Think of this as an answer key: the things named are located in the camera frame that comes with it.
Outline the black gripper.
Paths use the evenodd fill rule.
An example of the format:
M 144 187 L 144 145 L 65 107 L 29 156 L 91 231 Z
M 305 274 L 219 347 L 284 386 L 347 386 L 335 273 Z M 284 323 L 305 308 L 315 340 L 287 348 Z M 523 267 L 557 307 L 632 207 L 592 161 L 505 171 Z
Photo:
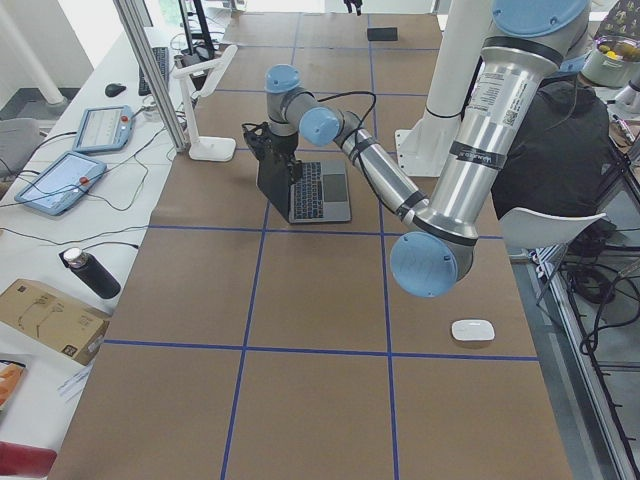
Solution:
M 362 13 L 362 0 L 343 0 L 347 12 L 349 14 L 361 14 Z
M 296 159 L 299 143 L 298 133 L 277 135 L 273 131 L 267 133 L 266 155 L 274 162 L 288 163 L 290 179 L 299 181 L 303 176 L 303 162 Z

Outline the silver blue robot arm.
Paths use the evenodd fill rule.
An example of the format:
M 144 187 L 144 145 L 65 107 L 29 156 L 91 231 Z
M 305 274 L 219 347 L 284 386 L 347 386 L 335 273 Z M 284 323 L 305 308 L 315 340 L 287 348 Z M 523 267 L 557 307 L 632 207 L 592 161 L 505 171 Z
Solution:
M 268 159 L 287 140 L 335 143 L 380 201 L 407 227 L 391 270 L 408 293 L 437 297 L 470 270 L 476 221 L 540 83 L 582 53 L 586 1 L 455 1 L 422 119 L 405 136 L 436 156 L 436 186 L 423 194 L 353 113 L 323 106 L 280 64 L 265 76 Z

